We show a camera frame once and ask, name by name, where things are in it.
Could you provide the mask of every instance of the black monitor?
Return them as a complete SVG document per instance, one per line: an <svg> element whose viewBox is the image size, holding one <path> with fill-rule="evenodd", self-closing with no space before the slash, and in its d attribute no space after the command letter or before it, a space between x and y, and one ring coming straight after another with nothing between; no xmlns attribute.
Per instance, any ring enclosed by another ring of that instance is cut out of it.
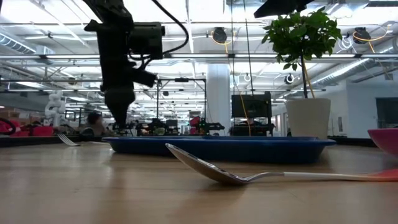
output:
<svg viewBox="0 0 398 224"><path fill-rule="evenodd" d="M263 95L232 96L233 118L270 118L271 116L271 94L269 92Z"/></svg>
<svg viewBox="0 0 398 224"><path fill-rule="evenodd" d="M178 127L178 120L167 120L166 125L168 127Z"/></svg>

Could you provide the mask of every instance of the wooden table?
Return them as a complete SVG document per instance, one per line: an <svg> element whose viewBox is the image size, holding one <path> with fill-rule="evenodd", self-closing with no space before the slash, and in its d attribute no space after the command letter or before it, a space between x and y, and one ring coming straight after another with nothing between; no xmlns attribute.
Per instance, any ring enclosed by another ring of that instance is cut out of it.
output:
<svg viewBox="0 0 398 224"><path fill-rule="evenodd" d="M372 172L398 168L375 149L336 146L318 164L216 163L264 170ZM172 158L115 154L86 143L0 149L0 223L398 223L398 183L262 179L225 187Z"/></svg>

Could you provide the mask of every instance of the metal spoon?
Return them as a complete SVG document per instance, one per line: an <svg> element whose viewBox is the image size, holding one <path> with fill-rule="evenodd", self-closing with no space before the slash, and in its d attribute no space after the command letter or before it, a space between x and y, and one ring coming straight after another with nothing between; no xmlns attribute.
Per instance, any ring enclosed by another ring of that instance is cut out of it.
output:
<svg viewBox="0 0 398 224"><path fill-rule="evenodd" d="M219 167L210 164L209 162L203 161L196 156L185 152L184 150L166 144L166 147L170 152L177 157L185 165L191 167L198 173L220 182L222 184L232 185L244 185L248 184L253 180L257 180L263 177L304 177L314 178L323 180L355 180L355 181L398 181L398 169L387 170L375 174L363 174L363 175L348 175L348 174L322 174L322 173L310 173L310 172L264 172L260 174L251 175L249 177L238 177L234 174L226 172Z"/></svg>

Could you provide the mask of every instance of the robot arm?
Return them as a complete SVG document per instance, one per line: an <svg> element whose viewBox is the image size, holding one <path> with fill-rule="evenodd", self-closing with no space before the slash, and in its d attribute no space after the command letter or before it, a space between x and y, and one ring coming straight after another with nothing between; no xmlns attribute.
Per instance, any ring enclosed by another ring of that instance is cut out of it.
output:
<svg viewBox="0 0 398 224"><path fill-rule="evenodd" d="M145 71L145 67L151 60L163 58L162 36L165 31L159 22L134 23L123 0L84 2L103 22L99 24L91 20L85 31L97 33L103 76L101 91L115 121L123 128L128 107L135 100L133 82L153 87L157 79L155 74ZM141 58L133 58L132 53L141 55ZM127 56L143 63L136 68L137 64L130 62Z"/></svg>

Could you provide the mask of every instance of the ceiling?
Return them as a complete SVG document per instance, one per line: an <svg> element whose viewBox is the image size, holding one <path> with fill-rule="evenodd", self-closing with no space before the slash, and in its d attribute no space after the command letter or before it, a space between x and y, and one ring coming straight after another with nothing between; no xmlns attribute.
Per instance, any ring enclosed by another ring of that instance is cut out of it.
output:
<svg viewBox="0 0 398 224"><path fill-rule="evenodd" d="M46 46L55 54L74 55L74 54L98 54L98 46L96 43L96 35L94 33L85 32L83 30L85 24L96 16L90 8L81 0L43 0L41 4L44 9L38 6L39 0L3 0L3 7L0 17L0 33L7 35L14 40L32 48L37 46ZM176 53L185 54L273 54L272 44L261 44L264 35L263 27L270 23L274 17L266 17L262 19L253 18L253 12L258 8L258 1L248 0L246 12L241 4L237 2L231 13L231 8L225 5L224 0L161 0L159 1L171 14L173 14L184 26L191 32L193 39L182 49ZM315 1L308 5L308 9L302 14L308 14L324 5L327 6L330 17L337 19L343 34L352 34L355 27L365 27L371 34L372 38L382 37L380 40L372 42L377 53L391 53L391 50L385 51L384 43L391 41L398 32L396 21L398 14L396 7L365 7L369 1L346 1L349 4L325 4L327 1ZM135 22L152 22L160 21L165 26L166 36L163 38L163 48L171 49L180 45L184 41L184 33L181 28L160 11L150 0L128 0L124 1L126 8L132 14ZM224 27L231 42L225 45L215 43L211 36L211 32L215 27ZM334 54L353 54L370 53L369 45L349 44L347 42L336 45ZM15 55L20 54L9 47L0 45L0 54ZM50 78L56 80L68 79L75 77L80 80L92 80L101 78L101 68L98 60L69 60L68 58L53 60L53 64L46 65L38 63L34 60L3 60L2 61L2 78L4 79L41 79L51 75ZM210 59L195 60L194 58L185 59L165 59L155 61L148 66L148 71L157 73L160 78L206 78L207 65L215 63ZM232 63L227 59L220 60L217 63ZM330 78L329 71L336 66L346 66L353 63L352 60L328 61L307 63L309 75L312 80L319 80L319 77ZM13 66L14 70L9 70L8 66ZM284 78L288 74L296 77L300 76L300 71L283 70L283 64L275 63L273 59L267 62L255 60L251 64L247 60L237 60L234 63L234 72L238 88L248 89L251 82L245 76L252 71L253 88L270 88L270 89L290 89L301 85L301 80L296 78L293 85L286 85ZM15 73L16 69L24 72ZM380 72L381 67L370 68L370 72ZM357 78L366 74L357 74ZM314 82L315 88L326 88L321 82ZM87 89L99 88L100 82L79 82L76 85L68 83L44 83L46 89L63 88L71 89ZM178 98L178 99L203 99L204 94L200 90L200 83L175 83L170 82L167 88L172 89L196 89L195 91L170 92L169 96L161 95L162 99ZM31 86L13 84L15 89L32 89ZM136 88L147 88L144 86L136 86ZM153 98L155 93L138 93L138 105L144 114L145 108L155 106ZM273 92L275 99L283 96L281 92ZM79 97L87 98L89 101L101 103L103 98L98 92L80 93ZM179 113L188 113L188 110L202 110L203 103L182 104L181 106L164 107L164 113L170 110Z"/></svg>

